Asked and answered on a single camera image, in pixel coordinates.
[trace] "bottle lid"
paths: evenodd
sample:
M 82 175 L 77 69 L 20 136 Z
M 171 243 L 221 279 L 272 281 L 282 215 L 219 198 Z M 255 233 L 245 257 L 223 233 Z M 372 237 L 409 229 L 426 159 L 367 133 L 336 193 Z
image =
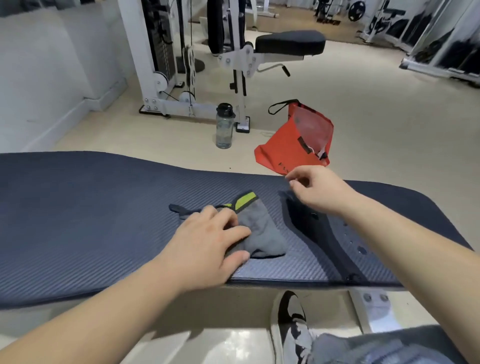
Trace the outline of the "bottle lid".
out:
M 221 118 L 234 118 L 235 114 L 233 113 L 233 106 L 226 102 L 222 102 L 218 105 L 216 109 L 216 114 Z

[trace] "shoe sole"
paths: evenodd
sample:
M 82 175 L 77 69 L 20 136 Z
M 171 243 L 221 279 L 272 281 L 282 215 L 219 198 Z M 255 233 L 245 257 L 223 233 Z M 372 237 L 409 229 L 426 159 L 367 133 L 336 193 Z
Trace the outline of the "shoe sole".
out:
M 272 337 L 275 364 L 283 364 L 283 346 L 280 328 L 278 327 L 278 308 L 285 291 L 279 293 L 273 301 L 272 313 L 270 314 L 270 336 Z

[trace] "red drawstring bag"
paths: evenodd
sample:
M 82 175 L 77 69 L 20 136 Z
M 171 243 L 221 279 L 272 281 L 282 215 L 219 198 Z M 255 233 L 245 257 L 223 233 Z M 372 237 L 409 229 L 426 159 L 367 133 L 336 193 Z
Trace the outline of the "red drawstring bag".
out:
M 273 106 L 282 104 L 277 111 L 270 111 Z M 331 120 L 296 99 L 273 104 L 268 108 L 268 113 L 275 115 L 286 105 L 288 121 L 266 144 L 255 148 L 257 163 L 284 175 L 298 166 L 328 166 L 328 152 L 333 137 Z

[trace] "lime green trim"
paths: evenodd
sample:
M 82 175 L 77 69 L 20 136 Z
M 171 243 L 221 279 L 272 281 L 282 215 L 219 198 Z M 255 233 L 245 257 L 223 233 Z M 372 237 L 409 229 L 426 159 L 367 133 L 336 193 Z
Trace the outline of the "lime green trim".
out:
M 236 203 L 235 203 L 235 211 L 237 211 L 238 209 L 240 209 L 243 205 L 245 205 L 246 203 L 248 203 L 250 200 L 256 198 L 257 195 L 255 194 L 255 192 L 249 192 L 247 193 L 246 195 L 240 197 Z

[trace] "hand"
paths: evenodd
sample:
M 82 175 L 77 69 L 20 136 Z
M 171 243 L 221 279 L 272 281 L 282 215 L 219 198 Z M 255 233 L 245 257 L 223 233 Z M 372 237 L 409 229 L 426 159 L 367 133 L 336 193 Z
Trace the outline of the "hand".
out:
M 234 243 L 252 232 L 238 226 L 237 214 L 213 206 L 191 214 L 179 226 L 164 250 L 155 258 L 179 284 L 180 292 L 218 286 L 245 263 L 250 254 L 237 251 L 225 258 Z
M 301 202 L 324 213 L 341 215 L 360 195 L 323 166 L 296 167 L 285 178 Z

